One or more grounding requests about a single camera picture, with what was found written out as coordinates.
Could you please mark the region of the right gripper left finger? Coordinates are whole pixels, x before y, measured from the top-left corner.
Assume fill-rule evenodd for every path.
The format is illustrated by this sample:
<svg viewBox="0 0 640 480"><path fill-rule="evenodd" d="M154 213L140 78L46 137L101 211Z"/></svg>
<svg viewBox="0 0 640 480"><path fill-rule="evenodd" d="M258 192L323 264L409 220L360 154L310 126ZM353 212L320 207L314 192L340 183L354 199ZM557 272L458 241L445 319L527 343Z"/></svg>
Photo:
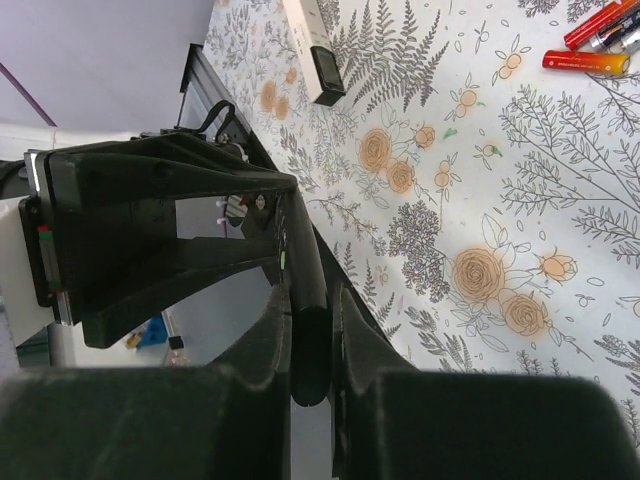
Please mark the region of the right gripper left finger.
<svg viewBox="0 0 640 480"><path fill-rule="evenodd" d="M24 370L1 386L5 479L286 479L289 295L199 367Z"/></svg>

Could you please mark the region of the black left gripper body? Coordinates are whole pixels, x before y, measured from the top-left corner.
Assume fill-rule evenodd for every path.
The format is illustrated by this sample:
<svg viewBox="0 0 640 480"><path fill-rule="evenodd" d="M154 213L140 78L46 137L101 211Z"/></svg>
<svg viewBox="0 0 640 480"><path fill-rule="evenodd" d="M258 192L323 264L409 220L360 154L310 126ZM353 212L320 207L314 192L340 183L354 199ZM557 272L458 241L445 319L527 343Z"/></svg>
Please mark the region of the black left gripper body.
<svg viewBox="0 0 640 480"><path fill-rule="evenodd" d="M52 311L56 323L73 325L70 298L61 283L54 235L43 213L41 194L44 183L40 181L36 168L38 154L39 151L33 149L24 154L29 194L19 202L35 295L40 307L49 308Z"/></svg>

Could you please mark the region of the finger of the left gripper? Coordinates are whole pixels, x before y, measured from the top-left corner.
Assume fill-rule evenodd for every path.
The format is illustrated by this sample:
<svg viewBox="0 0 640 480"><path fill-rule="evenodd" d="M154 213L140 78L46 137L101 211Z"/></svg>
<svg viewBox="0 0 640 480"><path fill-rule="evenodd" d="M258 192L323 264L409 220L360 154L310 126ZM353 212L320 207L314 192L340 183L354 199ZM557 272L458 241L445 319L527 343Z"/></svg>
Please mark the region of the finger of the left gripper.
<svg viewBox="0 0 640 480"><path fill-rule="evenodd" d="M162 310L237 273L272 264L274 240L174 239L100 275L80 290L72 312L90 348L109 348Z"/></svg>
<svg viewBox="0 0 640 480"><path fill-rule="evenodd" d="M140 200L181 200L298 187L292 175L255 166L187 133L110 141L47 154L47 195L74 213Z"/></svg>

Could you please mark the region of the plain black remote control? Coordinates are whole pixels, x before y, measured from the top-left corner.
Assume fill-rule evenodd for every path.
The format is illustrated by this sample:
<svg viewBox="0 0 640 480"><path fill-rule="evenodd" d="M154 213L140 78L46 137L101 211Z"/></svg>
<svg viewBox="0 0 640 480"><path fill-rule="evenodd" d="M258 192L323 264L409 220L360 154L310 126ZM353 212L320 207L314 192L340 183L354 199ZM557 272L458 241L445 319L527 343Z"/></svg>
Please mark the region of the plain black remote control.
<svg viewBox="0 0 640 480"><path fill-rule="evenodd" d="M292 397L300 406L315 406L331 384L332 314L313 225L298 190L278 199L275 227L292 315Z"/></svg>

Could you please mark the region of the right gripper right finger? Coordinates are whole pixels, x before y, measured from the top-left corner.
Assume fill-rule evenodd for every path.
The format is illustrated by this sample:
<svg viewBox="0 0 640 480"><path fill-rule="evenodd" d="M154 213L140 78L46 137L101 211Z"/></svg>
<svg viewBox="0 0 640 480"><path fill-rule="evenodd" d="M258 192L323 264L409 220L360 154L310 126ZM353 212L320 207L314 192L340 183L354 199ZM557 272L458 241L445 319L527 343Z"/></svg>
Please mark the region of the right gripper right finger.
<svg viewBox="0 0 640 480"><path fill-rule="evenodd" d="M333 294L333 473L341 479L635 479L603 389L581 380L412 366Z"/></svg>

